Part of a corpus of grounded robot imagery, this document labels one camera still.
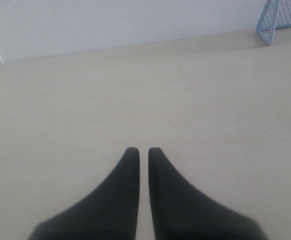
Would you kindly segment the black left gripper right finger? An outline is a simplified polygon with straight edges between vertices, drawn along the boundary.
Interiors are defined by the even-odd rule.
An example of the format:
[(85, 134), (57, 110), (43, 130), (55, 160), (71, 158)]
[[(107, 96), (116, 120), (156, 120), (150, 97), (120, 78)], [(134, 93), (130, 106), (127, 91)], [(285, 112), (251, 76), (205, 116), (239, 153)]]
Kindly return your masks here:
[(260, 240), (258, 223), (204, 195), (159, 147), (148, 151), (148, 187), (157, 240)]

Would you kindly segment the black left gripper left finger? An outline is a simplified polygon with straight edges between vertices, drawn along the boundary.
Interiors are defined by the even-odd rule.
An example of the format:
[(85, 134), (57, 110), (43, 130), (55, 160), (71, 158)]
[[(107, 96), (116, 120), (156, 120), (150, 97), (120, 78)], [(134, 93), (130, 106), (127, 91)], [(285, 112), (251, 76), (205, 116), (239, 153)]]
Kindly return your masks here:
[(31, 240), (134, 240), (140, 199), (140, 154), (128, 147), (115, 168), (74, 206), (36, 226)]

